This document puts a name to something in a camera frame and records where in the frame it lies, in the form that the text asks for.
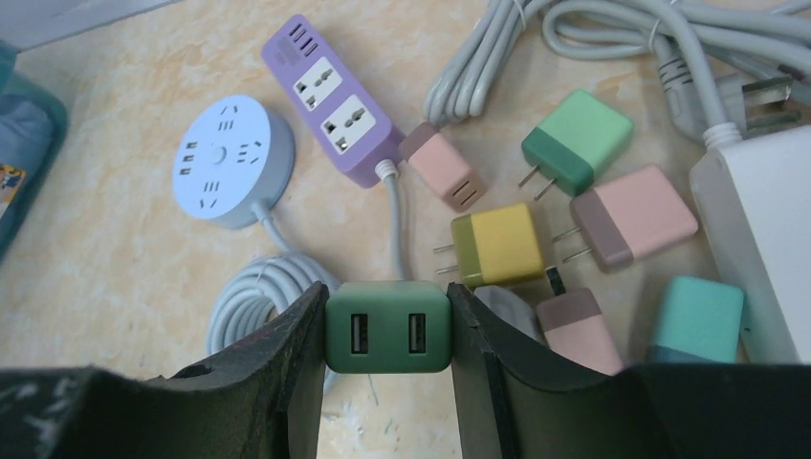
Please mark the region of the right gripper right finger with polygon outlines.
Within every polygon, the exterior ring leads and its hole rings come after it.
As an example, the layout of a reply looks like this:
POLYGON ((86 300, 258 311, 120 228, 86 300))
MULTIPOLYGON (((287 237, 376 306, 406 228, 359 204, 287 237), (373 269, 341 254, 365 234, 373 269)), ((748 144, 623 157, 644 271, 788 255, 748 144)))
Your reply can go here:
POLYGON ((606 376, 447 295, 466 458, 806 458, 810 369, 646 363, 606 376))

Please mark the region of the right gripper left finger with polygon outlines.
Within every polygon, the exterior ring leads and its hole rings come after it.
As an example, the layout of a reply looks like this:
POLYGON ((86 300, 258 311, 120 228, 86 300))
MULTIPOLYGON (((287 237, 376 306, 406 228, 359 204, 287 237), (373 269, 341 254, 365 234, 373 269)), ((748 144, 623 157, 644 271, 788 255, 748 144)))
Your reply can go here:
POLYGON ((170 378, 104 368, 1 373, 5 458, 313 458, 325 380, 325 285, 170 378))

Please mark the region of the pink plug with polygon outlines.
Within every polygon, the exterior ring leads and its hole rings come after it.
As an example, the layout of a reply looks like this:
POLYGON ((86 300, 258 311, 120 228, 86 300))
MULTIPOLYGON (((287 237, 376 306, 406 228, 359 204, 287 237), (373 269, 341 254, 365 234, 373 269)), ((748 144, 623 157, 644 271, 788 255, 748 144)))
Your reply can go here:
POLYGON ((591 254, 604 273, 616 272, 694 236, 699 224, 657 164, 593 186, 570 201, 575 226, 554 243, 579 233, 586 248, 564 263, 591 254))
POLYGON ((535 311, 548 347, 605 375, 622 371, 624 362, 592 291, 567 289, 556 267, 548 268, 546 277, 554 296, 541 301, 535 311))

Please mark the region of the green plug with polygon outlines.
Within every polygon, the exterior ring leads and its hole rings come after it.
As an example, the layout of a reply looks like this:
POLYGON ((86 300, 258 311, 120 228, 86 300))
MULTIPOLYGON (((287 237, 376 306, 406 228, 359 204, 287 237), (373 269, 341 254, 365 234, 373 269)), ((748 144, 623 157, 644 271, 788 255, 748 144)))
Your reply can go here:
POLYGON ((577 197, 627 150, 634 129, 627 115, 582 89, 575 90, 522 141, 523 158, 531 169, 518 185, 523 187, 540 174, 548 183, 536 200, 552 186, 577 197))
POLYGON ((450 301, 429 281, 347 282, 325 305, 325 361, 340 374, 441 372, 452 336, 450 301))

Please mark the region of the yellow plug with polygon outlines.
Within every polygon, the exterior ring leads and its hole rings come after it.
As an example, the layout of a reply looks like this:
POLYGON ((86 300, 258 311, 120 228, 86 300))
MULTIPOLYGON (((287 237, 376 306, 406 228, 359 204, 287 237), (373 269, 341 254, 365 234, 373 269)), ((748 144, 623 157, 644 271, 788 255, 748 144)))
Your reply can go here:
POLYGON ((459 272, 462 284, 470 289, 519 284, 546 274, 535 221, 526 203, 462 215, 449 228, 452 242, 432 251, 453 251, 456 264, 438 272, 459 272))

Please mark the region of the teal plug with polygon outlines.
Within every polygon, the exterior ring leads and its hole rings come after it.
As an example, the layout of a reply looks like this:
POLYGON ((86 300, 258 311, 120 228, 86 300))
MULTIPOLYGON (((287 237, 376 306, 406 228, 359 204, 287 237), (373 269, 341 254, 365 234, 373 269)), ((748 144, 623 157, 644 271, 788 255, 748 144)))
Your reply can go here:
POLYGON ((675 276, 663 296, 647 360, 734 363, 744 299, 734 285, 675 276))

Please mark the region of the blue round socket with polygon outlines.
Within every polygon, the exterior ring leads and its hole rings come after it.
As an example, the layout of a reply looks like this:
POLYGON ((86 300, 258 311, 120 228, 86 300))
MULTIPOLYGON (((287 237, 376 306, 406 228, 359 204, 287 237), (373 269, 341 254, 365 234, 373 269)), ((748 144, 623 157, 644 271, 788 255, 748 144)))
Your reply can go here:
POLYGON ((172 190, 185 214, 230 230, 258 221, 291 180, 296 140, 287 120, 255 98, 232 95, 206 108, 177 149, 172 190))

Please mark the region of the brown plug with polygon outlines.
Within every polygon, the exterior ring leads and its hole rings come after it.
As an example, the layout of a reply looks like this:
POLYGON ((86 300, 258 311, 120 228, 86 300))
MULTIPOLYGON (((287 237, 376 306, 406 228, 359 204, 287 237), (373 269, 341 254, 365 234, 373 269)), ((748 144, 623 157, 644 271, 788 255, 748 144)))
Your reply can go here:
POLYGON ((461 153, 428 121, 412 130, 398 151, 433 193, 456 212, 468 210, 487 191, 461 153))

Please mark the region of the purple power strip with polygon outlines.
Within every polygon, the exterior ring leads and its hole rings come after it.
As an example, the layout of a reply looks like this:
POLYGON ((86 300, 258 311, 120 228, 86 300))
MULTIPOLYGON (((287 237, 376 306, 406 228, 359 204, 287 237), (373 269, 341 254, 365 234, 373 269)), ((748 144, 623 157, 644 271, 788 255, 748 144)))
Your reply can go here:
POLYGON ((399 176, 405 135, 304 15, 260 55, 338 172, 362 188, 399 176))

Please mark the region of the white power strip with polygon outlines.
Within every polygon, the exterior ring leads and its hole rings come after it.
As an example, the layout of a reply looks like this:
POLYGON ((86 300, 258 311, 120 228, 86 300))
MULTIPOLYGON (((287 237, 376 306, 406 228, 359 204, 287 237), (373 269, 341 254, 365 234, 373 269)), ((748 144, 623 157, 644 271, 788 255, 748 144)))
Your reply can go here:
POLYGON ((809 126, 709 149, 690 190, 721 280, 745 294, 749 360, 809 363, 809 126))

